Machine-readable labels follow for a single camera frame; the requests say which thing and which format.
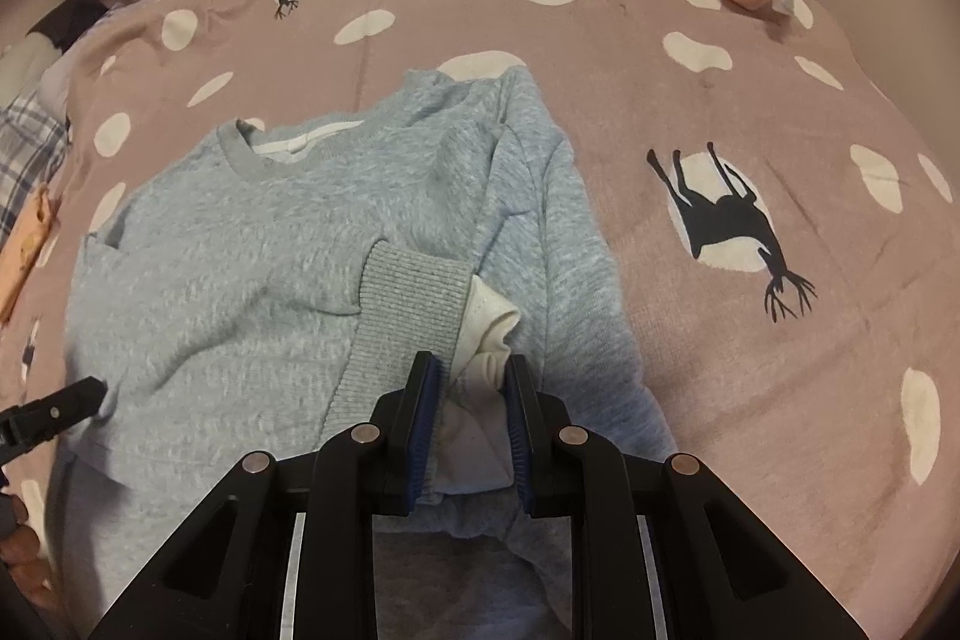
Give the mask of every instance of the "bed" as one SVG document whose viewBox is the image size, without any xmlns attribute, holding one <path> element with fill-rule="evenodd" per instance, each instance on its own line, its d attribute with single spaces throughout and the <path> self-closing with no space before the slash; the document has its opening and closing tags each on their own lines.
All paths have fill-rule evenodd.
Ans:
<svg viewBox="0 0 960 640">
<path fill-rule="evenodd" d="M 151 1 L 80 43 L 59 226 L 0 339 L 0 405 L 64 378 L 83 234 L 215 125 L 354 111 L 407 68 L 525 64 L 576 151 L 680 448 L 870 637 L 904 636 L 960 547 L 960 439 L 940 425 L 960 405 L 960 223 L 936 152 L 830 15 L 814 0 L 793 17 L 725 0 L 285 1 Z M 8 469 L 34 503 L 51 461 Z"/>
</svg>

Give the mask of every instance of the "plaid fabric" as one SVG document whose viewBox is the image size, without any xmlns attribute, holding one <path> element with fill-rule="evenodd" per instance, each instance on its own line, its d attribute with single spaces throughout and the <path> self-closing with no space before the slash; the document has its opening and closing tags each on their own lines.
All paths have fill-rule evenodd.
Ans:
<svg viewBox="0 0 960 640">
<path fill-rule="evenodd" d="M 66 146 L 66 124 L 40 108 L 37 91 L 0 107 L 0 247 L 30 191 L 61 165 Z"/>
</svg>

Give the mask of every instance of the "human hand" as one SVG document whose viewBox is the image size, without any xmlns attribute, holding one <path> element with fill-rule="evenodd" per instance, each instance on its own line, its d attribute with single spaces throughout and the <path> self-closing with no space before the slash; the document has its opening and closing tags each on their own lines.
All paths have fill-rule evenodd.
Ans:
<svg viewBox="0 0 960 640">
<path fill-rule="evenodd" d="M 28 527 L 27 506 L 18 496 L 13 499 L 17 527 L 9 537 L 0 539 L 0 561 L 7 565 L 11 578 L 24 597 L 37 608 L 59 610 L 50 587 L 53 574 L 50 563 L 40 558 L 40 538 Z"/>
</svg>

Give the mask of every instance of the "silver screw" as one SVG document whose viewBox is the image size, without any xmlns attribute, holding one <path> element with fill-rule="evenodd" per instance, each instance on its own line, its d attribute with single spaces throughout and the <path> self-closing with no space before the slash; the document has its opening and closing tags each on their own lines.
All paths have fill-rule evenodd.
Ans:
<svg viewBox="0 0 960 640">
<path fill-rule="evenodd" d="M 583 445 L 588 438 L 587 430 L 579 426 L 565 426 L 560 429 L 560 440 L 568 445 Z"/>
<path fill-rule="evenodd" d="M 269 466 L 270 456 L 267 456 L 267 453 L 263 453 L 262 451 L 247 453 L 243 458 L 243 468 L 251 475 L 256 475 L 257 472 L 263 472 L 263 470 Z"/>
<path fill-rule="evenodd" d="M 670 459 L 670 466 L 673 467 L 674 472 L 679 472 L 680 475 L 696 475 L 700 472 L 699 461 L 690 456 L 689 453 L 677 453 L 674 458 Z"/>
<path fill-rule="evenodd" d="M 380 429 L 377 429 L 371 423 L 362 423 L 353 427 L 350 436 L 353 437 L 354 442 L 373 442 L 374 439 L 380 437 Z"/>
</svg>

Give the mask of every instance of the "ribbed cuff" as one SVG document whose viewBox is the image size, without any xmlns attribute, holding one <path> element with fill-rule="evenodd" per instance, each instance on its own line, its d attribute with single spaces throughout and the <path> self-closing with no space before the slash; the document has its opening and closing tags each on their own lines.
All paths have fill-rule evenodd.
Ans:
<svg viewBox="0 0 960 640">
<path fill-rule="evenodd" d="M 468 263 L 374 244 L 360 280 L 360 322 L 347 368 L 323 421 L 326 442 L 370 420 L 376 400 L 406 384 L 416 351 L 429 350 L 442 376 L 424 494 L 436 472 L 434 443 L 472 273 Z"/>
</svg>

